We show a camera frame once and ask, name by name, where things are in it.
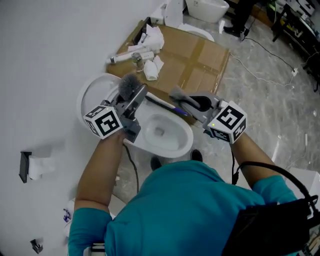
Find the black shoe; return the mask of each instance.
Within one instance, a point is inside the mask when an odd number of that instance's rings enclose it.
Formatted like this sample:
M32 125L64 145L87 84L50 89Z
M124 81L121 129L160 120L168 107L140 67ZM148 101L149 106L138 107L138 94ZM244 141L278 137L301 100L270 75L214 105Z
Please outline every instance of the black shoe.
M238 30L238 29L235 29L233 26L231 26L231 27L224 26L223 30L224 30L224 32L226 32L229 35L232 35L232 36L237 37L237 38L240 37L241 31Z
M194 149L191 151L191 160L202 162L202 154L198 149Z
M160 168L162 165L160 163L160 160L157 156L153 156L151 158L151 161L150 161L150 166L151 166L151 170L154 171L158 168Z
M237 22L236 22L234 19L231 20L231 24L232 24L232 26L238 25ZM243 27L240 29L240 32L244 32L245 29L246 29L246 27L243 26Z

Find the marble floor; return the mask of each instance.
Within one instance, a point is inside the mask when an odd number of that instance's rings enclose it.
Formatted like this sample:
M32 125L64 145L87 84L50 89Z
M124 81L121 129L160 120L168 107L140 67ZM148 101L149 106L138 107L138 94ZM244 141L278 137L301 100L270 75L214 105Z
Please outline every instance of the marble floor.
M277 165L283 168L293 166L320 171L320 143L317 139L320 138L320 95L313 92L315 80L302 69L301 63L304 61L300 56L281 38L273 43L271 29L260 21L255 21L248 38L258 41L273 54L282 57L294 68L297 67L298 74L291 81L291 68L257 43L251 40L241 42L226 33L219 34L217 24L188 15L184 15L183 22L208 31L216 43L229 48L231 54L239 58L256 77L275 82L255 78L237 59L229 57L217 95L227 101L236 102L246 111L248 135ZM192 130L192 148L199 149L204 163L215 168L220 176L230 183L232 157L229 145L220 140L208 139L197 126L193 126ZM305 134L308 136L307 147ZM130 147L130 152L137 165L141 185L151 173L152 154L133 147ZM162 159L162 162L188 158L189 154L179 159ZM113 193L127 203L136 195L137 188L135 172L124 151L118 175L120 180L117 181ZM238 185L249 187L242 175Z

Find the black cable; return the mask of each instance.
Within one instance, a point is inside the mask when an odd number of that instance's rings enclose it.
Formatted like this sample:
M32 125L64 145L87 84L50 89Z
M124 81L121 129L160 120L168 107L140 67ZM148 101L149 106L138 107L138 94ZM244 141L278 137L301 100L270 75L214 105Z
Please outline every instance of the black cable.
M236 173L235 174L235 155L231 150L231 154L232 154L232 184L237 184L238 178L239 178L239 174Z
M252 21L250 27L248 28L248 30L250 30L251 27L252 27L252 25L255 23L255 21L256 21L256 19L257 19L257 16L258 16L258 14L260 13L261 9L262 9L262 4L261 4L261 6L260 6L259 11L258 11L257 14L255 15L254 20Z
M313 215L319 214L319 211L317 210L317 208L316 208L308 190L306 189L305 185L303 185L295 176L293 176L287 170L282 169L279 166L264 163L264 162L245 161L242 164L240 164L239 167L236 169L236 174L238 174L239 170L245 166L258 166L258 167L268 168L268 169L271 169L271 170L285 176L300 190L300 192L304 195L304 197L309 201L310 206L313 210Z
M292 70L294 70L294 68L288 63L286 62L284 59L280 58L278 55L275 55L273 53L271 53L270 51L268 51L264 46L261 45L261 43L257 42L256 40L252 39L252 38L247 38L245 37L243 40L251 40L251 41L254 41L256 42L258 45L260 45L263 49L265 49L268 53L270 53L272 56L275 56L277 58L279 58L280 60L282 60L285 64L287 64Z
M126 153L128 155L128 158L129 158L129 161L131 162L132 166L133 166L133 169L134 169L134 172L135 172L135 177L136 177L136 193L138 194L139 193L139 177L138 177L138 171L137 171L137 167L135 165L135 162L132 160L131 158L131 155L130 155L130 152L129 152L129 149L128 147L125 145L125 144L122 144L126 150Z

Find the toilet lid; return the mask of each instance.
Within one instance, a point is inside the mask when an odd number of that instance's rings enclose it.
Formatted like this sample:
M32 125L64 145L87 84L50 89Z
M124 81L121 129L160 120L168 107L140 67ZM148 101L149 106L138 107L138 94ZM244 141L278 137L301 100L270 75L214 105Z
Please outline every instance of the toilet lid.
M169 0L164 10L164 24L177 29L184 21L182 8L183 0Z
M109 73L99 73L90 78L81 88L76 100L76 115L86 127L83 116L99 105L113 88L117 87L121 78Z

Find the gray toilet brush head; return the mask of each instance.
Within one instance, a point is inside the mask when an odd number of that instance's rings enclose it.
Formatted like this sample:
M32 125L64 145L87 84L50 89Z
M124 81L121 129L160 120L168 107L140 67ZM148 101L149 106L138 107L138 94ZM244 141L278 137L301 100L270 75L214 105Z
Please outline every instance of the gray toilet brush head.
M138 89L141 85L142 84L136 75L132 73L125 74L119 83L119 95L125 101L128 101L135 90Z

